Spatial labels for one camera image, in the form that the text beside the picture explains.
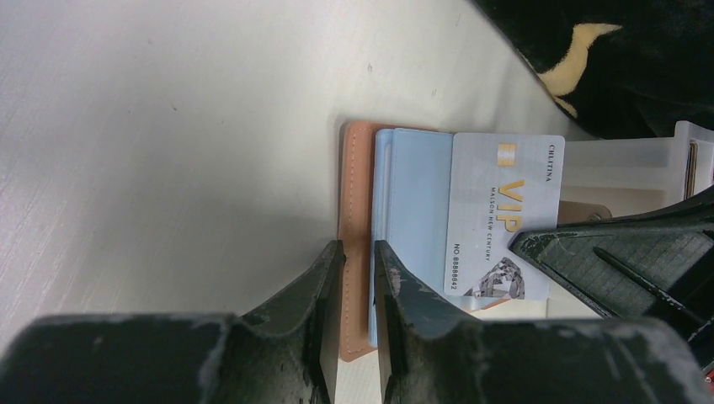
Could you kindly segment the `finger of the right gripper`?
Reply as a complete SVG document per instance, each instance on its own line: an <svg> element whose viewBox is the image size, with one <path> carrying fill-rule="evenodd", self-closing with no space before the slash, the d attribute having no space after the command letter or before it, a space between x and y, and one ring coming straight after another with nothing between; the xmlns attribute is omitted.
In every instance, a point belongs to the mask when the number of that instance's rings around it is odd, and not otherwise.
<svg viewBox="0 0 714 404"><path fill-rule="evenodd" d="M713 344L713 203L524 231L510 249L597 313L651 316Z"/></svg>

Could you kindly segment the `tan leather card holder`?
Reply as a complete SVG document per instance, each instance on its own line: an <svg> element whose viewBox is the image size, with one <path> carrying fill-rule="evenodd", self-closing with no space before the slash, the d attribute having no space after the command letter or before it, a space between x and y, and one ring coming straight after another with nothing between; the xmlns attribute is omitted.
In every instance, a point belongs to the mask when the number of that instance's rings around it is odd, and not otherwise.
<svg viewBox="0 0 714 404"><path fill-rule="evenodd" d="M338 234L347 263L339 353L354 361L376 350L374 244L387 242L408 270L463 311L544 317L546 300L478 300L444 292L450 170L455 134L350 124L344 133Z"/></svg>

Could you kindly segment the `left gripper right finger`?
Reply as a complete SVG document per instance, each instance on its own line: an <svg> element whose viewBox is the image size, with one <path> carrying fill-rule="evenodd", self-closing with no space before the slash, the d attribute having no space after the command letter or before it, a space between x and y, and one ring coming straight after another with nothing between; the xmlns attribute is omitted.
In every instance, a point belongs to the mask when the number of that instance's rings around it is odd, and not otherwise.
<svg viewBox="0 0 714 404"><path fill-rule="evenodd" d="M654 319L484 322L374 246L385 403L710 403L688 346Z"/></svg>

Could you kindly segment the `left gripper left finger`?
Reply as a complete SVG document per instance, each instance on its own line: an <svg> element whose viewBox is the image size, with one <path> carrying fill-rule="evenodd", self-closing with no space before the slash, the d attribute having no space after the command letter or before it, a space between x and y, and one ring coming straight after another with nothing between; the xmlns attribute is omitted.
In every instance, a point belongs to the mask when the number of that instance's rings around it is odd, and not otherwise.
<svg viewBox="0 0 714 404"><path fill-rule="evenodd" d="M263 304L232 313L32 321L1 357L4 403L331 403L343 244Z"/></svg>

